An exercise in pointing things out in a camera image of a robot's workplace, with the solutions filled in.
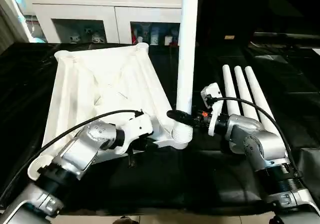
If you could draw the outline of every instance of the black cable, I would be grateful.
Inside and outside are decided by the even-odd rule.
[[[238,101],[238,102],[242,102],[242,103],[245,103],[247,105],[251,105],[252,107],[254,107],[255,109],[259,110],[263,115],[265,115],[271,122],[273,125],[275,125],[276,129],[278,130],[282,140],[283,140],[283,143],[285,144],[285,148],[287,150],[287,154],[288,154],[288,158],[289,160],[291,161],[292,163],[292,166],[294,167],[295,171],[298,171],[298,168],[297,168],[297,165],[295,164],[295,160],[292,156],[292,152],[291,152],[291,148],[289,146],[289,143],[284,135],[284,133],[282,132],[280,126],[276,123],[276,121],[272,118],[272,116],[270,116],[263,108],[261,108],[260,106],[250,102],[250,101],[247,101],[247,100],[243,100],[243,99],[240,99],[240,98],[234,98],[234,97],[220,97],[220,98],[213,98],[212,101],[213,102],[217,102],[217,101],[221,101],[221,100],[234,100],[234,101]]]
[[[17,173],[14,175],[14,177],[12,178],[12,180],[10,181],[10,183],[6,186],[5,190],[3,191],[2,195],[0,196],[0,203],[3,201],[4,197],[6,196],[7,192],[10,190],[12,184],[14,183],[14,181],[18,178],[18,176],[21,174],[21,172],[28,167],[31,162],[33,162],[38,155],[40,155],[43,151],[45,151],[46,149],[48,149],[50,146],[52,146],[54,143],[56,143],[58,140],[60,140],[61,138],[65,137],[66,135],[68,135],[69,133],[73,132],[74,130],[77,130],[78,128],[87,125],[95,120],[98,120],[100,118],[109,116],[109,115],[114,115],[114,114],[118,114],[118,113],[135,113],[135,114],[141,114],[141,111],[138,110],[116,110],[116,111],[111,111],[102,115],[98,115],[94,118],[91,118],[89,120],[86,120],[72,128],[70,128],[69,130],[65,131],[64,133],[58,135],[55,139],[53,139],[52,141],[48,142],[44,147],[42,147],[39,151],[37,151],[32,157],[30,157],[27,162],[25,164],[22,165],[22,167],[17,171]]]

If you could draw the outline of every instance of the white vertical pole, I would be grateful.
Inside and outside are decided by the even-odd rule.
[[[231,71],[229,65],[223,65],[222,66],[222,72],[223,72],[223,80],[224,80],[224,88],[225,88],[225,96],[226,97],[233,97],[236,98],[236,91],[234,86],[234,81],[232,80]],[[241,115],[239,104],[237,101],[233,100],[227,100],[226,106],[228,109],[228,115]]]
[[[176,109],[188,114],[191,114],[192,107],[197,7],[198,0],[182,0]],[[188,143],[192,140],[192,131],[190,126],[176,122],[172,137],[177,143]]]
[[[240,98],[247,100],[251,103],[253,103],[248,86],[246,84],[246,79],[245,76],[242,72],[242,68],[240,66],[236,66],[234,68],[234,72],[235,72],[235,78],[236,78],[236,83],[238,85],[238,89],[239,89],[239,94],[240,94]],[[244,111],[244,116],[255,119],[257,121],[259,121],[258,115],[256,113],[256,110],[254,107],[247,105],[245,103],[241,103],[242,104],[242,109]]]
[[[265,99],[265,95],[260,87],[260,84],[256,78],[256,75],[253,69],[250,66],[247,66],[244,70],[246,72],[246,76],[250,84],[252,95],[254,96],[253,98],[254,98],[255,104],[263,108],[274,119],[274,115],[272,114],[269,104]],[[277,136],[280,136],[277,128],[272,124],[272,122],[260,111],[258,111],[258,113],[260,116],[261,123],[264,125],[265,129],[271,133],[276,134]]]

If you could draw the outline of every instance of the glass cabinet door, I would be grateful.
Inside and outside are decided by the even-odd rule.
[[[116,7],[121,44],[177,45],[181,9]]]
[[[130,26],[132,44],[144,42],[149,45],[178,45],[179,23],[131,22]]]
[[[49,43],[119,43],[109,6],[33,5]]]
[[[52,19],[62,43],[107,43],[101,20]]]
[[[47,42],[47,39],[41,29],[41,26],[39,24],[37,17],[33,15],[25,15],[24,17],[26,20],[26,25],[28,26],[28,29],[31,33],[31,36]]]

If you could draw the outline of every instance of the storage cabinet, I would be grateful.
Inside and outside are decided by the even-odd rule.
[[[119,43],[114,7],[33,4],[33,9],[48,43]]]

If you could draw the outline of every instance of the toy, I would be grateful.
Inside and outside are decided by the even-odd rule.
[[[94,32],[94,34],[92,35],[92,42],[95,44],[104,44],[106,42],[106,39],[99,32]]]
[[[151,30],[150,45],[159,44],[159,27],[153,27]]]
[[[81,41],[81,36],[79,33],[73,33],[72,35],[70,35],[70,43],[72,44],[77,44]]]
[[[87,34],[87,35],[92,35],[94,31],[92,30],[91,27],[85,27],[85,28],[84,28],[84,32],[85,32],[85,34]]]

